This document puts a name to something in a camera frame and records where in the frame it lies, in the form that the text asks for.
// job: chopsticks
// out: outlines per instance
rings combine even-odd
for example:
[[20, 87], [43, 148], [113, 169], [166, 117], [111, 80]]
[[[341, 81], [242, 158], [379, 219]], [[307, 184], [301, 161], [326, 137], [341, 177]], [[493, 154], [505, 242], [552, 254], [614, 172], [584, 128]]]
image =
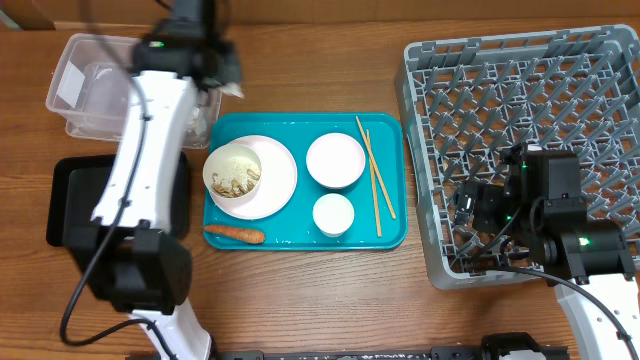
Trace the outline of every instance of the chopsticks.
[[380, 175], [380, 170], [378, 170], [378, 164], [376, 164], [376, 159], [373, 157], [373, 151], [371, 151], [371, 144], [369, 143], [369, 141], [367, 141], [367, 135], [364, 133], [364, 129], [362, 129], [362, 124], [360, 123], [360, 118], [358, 118], [357, 115], [356, 115], [356, 122], [358, 123], [358, 128], [360, 129], [360, 134], [362, 135], [364, 145], [367, 148], [367, 152], [369, 153], [369, 161], [371, 162], [371, 165], [373, 165], [373, 170], [375, 170], [376, 176], [378, 177], [378, 181], [380, 182], [380, 188], [382, 189], [382, 194], [384, 195], [384, 199], [387, 201], [389, 212], [391, 212], [391, 218], [395, 220], [396, 212], [393, 211], [393, 205], [391, 205], [391, 199], [389, 198], [389, 194], [387, 193], [387, 188], [384, 186], [382, 175]]
[[[371, 134], [369, 133], [369, 129], [367, 129], [367, 138], [365, 139], [365, 143], [371, 147]], [[378, 189], [376, 187], [376, 176], [373, 171], [373, 162], [371, 159], [372, 157], [369, 156], [369, 173], [371, 173], [371, 191], [373, 193], [373, 211], [376, 213], [376, 231], [378, 233], [378, 237], [382, 237], [382, 228], [380, 227], [380, 210], [378, 210]]]

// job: wooden table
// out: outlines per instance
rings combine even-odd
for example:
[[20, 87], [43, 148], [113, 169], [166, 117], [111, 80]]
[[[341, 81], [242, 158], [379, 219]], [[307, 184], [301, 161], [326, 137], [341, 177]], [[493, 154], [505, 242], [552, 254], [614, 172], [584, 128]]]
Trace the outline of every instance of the wooden table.
[[[438, 21], [233, 28], [246, 99], [223, 112], [383, 111], [398, 117], [393, 77], [414, 41], [626, 23], [640, 18]], [[139, 35], [142, 30], [114, 34]], [[114, 153], [116, 145], [78, 140], [44, 101], [72, 32], [0, 35], [0, 358], [121, 359], [151, 350], [138, 328], [69, 348], [58, 338], [79, 272], [69, 254], [45, 242], [55, 164]], [[413, 168], [405, 151], [409, 234], [388, 252], [223, 252], [200, 231], [206, 151], [187, 151], [193, 168], [190, 293], [202, 326], [223, 351], [428, 349], [479, 344], [485, 334], [526, 331], [541, 344], [575, 341], [543, 282], [440, 291], [429, 282], [415, 211]], [[85, 294], [71, 321], [85, 338], [125, 318]]]

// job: gray dish rack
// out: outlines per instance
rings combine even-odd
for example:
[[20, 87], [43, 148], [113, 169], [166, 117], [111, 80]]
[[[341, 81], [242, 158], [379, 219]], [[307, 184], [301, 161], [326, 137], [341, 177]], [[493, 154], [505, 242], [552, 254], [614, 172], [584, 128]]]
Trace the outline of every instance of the gray dish rack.
[[[465, 179], [503, 182], [499, 151], [522, 142], [578, 154], [589, 216], [622, 225], [640, 265], [639, 76], [640, 42], [626, 25], [405, 48], [396, 94], [416, 176], [428, 276], [436, 287], [531, 279], [471, 270], [465, 260], [488, 238], [454, 226], [449, 202]], [[493, 250], [489, 260], [498, 256]]]

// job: teal tray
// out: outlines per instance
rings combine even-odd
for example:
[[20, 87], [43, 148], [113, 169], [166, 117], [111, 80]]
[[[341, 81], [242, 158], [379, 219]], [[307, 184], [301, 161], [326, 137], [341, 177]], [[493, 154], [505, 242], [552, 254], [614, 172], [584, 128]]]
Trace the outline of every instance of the teal tray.
[[[342, 190], [319, 185], [306, 165], [307, 149], [318, 137], [340, 132], [352, 136], [364, 149], [355, 116], [371, 132], [373, 153], [387, 187], [396, 220], [391, 219], [378, 184], [378, 203], [382, 237], [376, 235], [369, 165], [360, 179]], [[278, 140], [293, 155], [298, 167], [298, 184], [291, 200], [277, 213], [260, 220], [240, 220], [220, 210], [205, 191], [203, 225], [223, 224], [258, 229], [266, 234], [261, 245], [250, 245], [210, 233], [207, 242], [223, 250], [384, 250], [392, 249], [407, 236], [407, 189], [404, 172], [402, 129], [400, 123], [383, 113], [233, 113], [221, 117], [211, 133], [210, 152], [239, 137], [264, 135]], [[324, 236], [313, 222], [313, 204], [320, 196], [337, 192], [346, 196], [355, 208], [355, 220], [346, 233], [337, 238]]]

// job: plastic storage box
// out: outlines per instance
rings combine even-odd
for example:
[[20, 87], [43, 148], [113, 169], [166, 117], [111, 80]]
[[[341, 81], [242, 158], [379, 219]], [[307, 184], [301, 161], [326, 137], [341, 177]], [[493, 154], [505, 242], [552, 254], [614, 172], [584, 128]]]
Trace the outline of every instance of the plastic storage box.
[[[114, 51], [129, 66], [130, 51], [139, 39], [104, 36]], [[75, 34], [67, 43], [56, 67], [47, 108], [67, 119], [67, 134], [95, 140], [118, 141], [129, 108], [129, 82], [94, 35]], [[202, 94], [194, 109], [183, 146], [209, 146], [211, 126], [218, 117], [221, 94], [213, 90]]]
[[[578, 154], [589, 216], [622, 226], [638, 266], [639, 51], [626, 25], [405, 48], [396, 94], [415, 170], [428, 276], [436, 287], [530, 279], [468, 267], [466, 259], [491, 236], [455, 226], [449, 201], [465, 179], [502, 184], [507, 169], [499, 151], [521, 142]], [[484, 260], [497, 260], [496, 253]]]

